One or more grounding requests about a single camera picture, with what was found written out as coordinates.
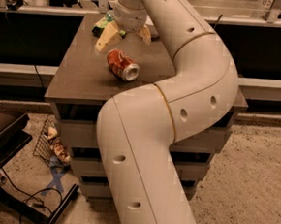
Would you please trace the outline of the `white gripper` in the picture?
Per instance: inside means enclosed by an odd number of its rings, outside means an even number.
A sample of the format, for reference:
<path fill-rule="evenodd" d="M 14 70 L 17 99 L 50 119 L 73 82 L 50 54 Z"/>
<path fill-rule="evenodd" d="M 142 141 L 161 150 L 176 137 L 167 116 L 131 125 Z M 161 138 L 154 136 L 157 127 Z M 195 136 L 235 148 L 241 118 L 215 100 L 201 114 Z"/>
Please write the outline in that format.
<path fill-rule="evenodd" d="M 151 44 L 151 35 L 149 28 L 145 25 L 147 20 L 147 12 L 143 7 L 142 2 L 137 6 L 127 7 L 115 0 L 113 6 L 114 21 L 107 24 L 99 40 L 95 44 L 95 49 L 98 52 L 106 52 L 111 46 L 122 40 L 120 36 L 120 29 L 128 32 L 136 32 L 138 36 L 147 44 Z"/>

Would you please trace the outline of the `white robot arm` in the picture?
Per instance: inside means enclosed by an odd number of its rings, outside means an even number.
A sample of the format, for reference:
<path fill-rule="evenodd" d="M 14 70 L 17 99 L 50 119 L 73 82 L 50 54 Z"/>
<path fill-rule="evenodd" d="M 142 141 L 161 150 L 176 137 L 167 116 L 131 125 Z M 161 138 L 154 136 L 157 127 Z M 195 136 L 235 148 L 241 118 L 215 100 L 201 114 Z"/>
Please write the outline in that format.
<path fill-rule="evenodd" d="M 186 0 L 117 0 L 145 9 L 173 77 L 112 96 L 97 118 L 98 146 L 121 224 L 196 224 L 169 147 L 234 104 L 237 69 L 216 31 Z"/>

